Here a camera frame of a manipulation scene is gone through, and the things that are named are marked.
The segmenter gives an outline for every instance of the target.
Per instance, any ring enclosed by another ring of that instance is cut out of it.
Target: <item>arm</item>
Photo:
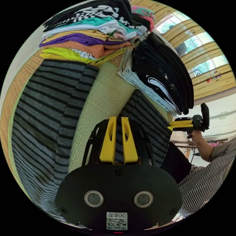
[[[192,140],[195,143],[197,150],[201,156],[201,158],[206,162],[211,162],[211,154],[213,152],[214,147],[209,145],[206,140],[202,136],[201,131],[193,131],[191,134]]]
[[[227,154],[227,156],[234,157],[236,154],[236,138],[218,146],[210,146],[202,137],[201,131],[193,131],[191,134],[192,140],[195,143],[201,158],[207,162]]]

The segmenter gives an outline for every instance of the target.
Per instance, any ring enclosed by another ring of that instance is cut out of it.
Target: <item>qr code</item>
[[[112,219],[107,218],[106,229],[110,230],[127,230],[128,229],[127,219]]]

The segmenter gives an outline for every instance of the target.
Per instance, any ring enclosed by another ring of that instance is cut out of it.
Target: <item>black handle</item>
[[[205,129],[209,129],[210,126],[210,115],[209,115],[209,108],[205,103],[201,104],[201,111],[202,111],[202,120]]]

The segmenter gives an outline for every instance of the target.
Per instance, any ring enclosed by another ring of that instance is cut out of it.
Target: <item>yellow bracket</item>
[[[170,125],[191,125],[192,120],[172,121]]]
[[[124,164],[137,162],[138,154],[130,128],[129,118],[121,117]]]
[[[193,127],[193,125],[171,125],[168,126],[167,128],[173,131],[174,128],[188,128],[188,127]]]
[[[116,151],[116,116],[110,117],[100,153],[100,161],[115,163]]]

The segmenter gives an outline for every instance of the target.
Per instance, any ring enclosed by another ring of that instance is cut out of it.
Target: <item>hand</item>
[[[195,144],[203,139],[202,132],[200,130],[194,130],[191,134],[188,133],[188,135],[192,138],[192,141]]]

